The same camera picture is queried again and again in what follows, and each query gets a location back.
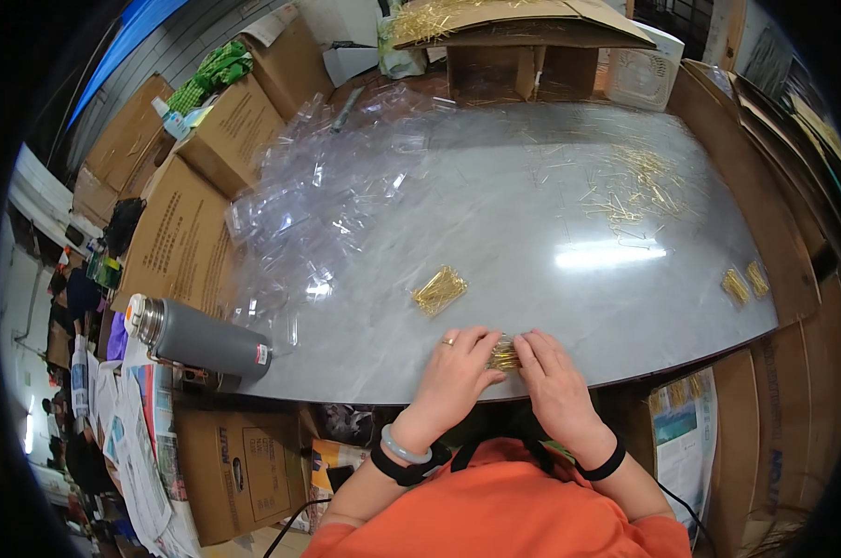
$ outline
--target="green cloth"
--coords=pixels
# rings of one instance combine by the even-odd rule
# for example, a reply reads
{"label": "green cloth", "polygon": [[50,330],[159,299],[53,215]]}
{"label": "green cloth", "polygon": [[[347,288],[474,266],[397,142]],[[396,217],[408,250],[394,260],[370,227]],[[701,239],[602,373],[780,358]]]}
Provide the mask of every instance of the green cloth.
{"label": "green cloth", "polygon": [[231,41],[206,55],[190,80],[186,81],[166,102],[169,110],[186,114],[223,86],[231,85],[253,71],[253,58],[239,41]]}

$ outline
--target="gray table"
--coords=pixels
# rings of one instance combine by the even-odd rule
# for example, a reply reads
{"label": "gray table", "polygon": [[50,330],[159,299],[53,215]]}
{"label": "gray table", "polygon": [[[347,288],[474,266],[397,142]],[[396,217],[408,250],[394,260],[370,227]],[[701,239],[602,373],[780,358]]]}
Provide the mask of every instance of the gray table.
{"label": "gray table", "polygon": [[[627,161],[641,152],[671,167],[656,178],[670,211],[628,205],[641,190],[640,166]],[[406,183],[335,295],[301,305],[299,347],[240,393],[406,404],[452,327],[543,329],[594,386],[701,359],[778,325],[771,296],[740,306],[721,289],[728,268],[742,273],[760,258],[727,187],[673,117],[593,105],[477,111],[437,127],[428,157],[429,172]],[[617,212],[603,206],[618,202],[639,220],[610,222]],[[441,264],[470,286],[426,318],[410,291]],[[526,394],[509,373],[482,399]]]}

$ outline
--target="woman's right hand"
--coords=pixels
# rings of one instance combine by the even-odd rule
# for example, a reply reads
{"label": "woman's right hand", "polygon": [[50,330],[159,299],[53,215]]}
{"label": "woman's right hand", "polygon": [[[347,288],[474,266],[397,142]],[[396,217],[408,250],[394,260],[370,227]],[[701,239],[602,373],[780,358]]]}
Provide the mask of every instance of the woman's right hand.
{"label": "woman's right hand", "polygon": [[532,411],[545,432],[593,471],[610,458],[616,437],[597,416],[587,384],[553,336],[533,329],[514,338]]}

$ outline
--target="woman's left hand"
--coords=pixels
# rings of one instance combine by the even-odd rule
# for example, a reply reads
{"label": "woman's left hand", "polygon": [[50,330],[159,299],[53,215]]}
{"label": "woman's left hand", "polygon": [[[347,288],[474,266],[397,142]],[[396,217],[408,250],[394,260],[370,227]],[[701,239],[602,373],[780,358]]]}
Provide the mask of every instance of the woman's left hand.
{"label": "woman's left hand", "polygon": [[501,331],[481,326],[449,329],[433,349],[414,402],[390,427],[393,440],[410,452],[424,453],[461,422],[482,391],[505,378],[503,372],[486,368],[499,339]]}

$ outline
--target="hand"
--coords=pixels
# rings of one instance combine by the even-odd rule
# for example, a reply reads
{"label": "hand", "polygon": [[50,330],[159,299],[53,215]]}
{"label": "hand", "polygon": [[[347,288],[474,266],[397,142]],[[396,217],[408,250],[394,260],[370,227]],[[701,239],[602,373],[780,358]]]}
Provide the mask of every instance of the hand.
{"label": "hand", "polygon": [[414,402],[390,427],[398,444],[424,453],[430,444],[471,411],[483,389],[503,381],[504,373],[486,368],[501,332],[483,327],[449,329],[437,343],[420,380]]}
{"label": "hand", "polygon": [[514,347],[532,411],[545,432],[584,469],[603,465],[616,449],[616,438],[594,411],[585,379],[570,355],[553,336],[538,329],[516,336]]}

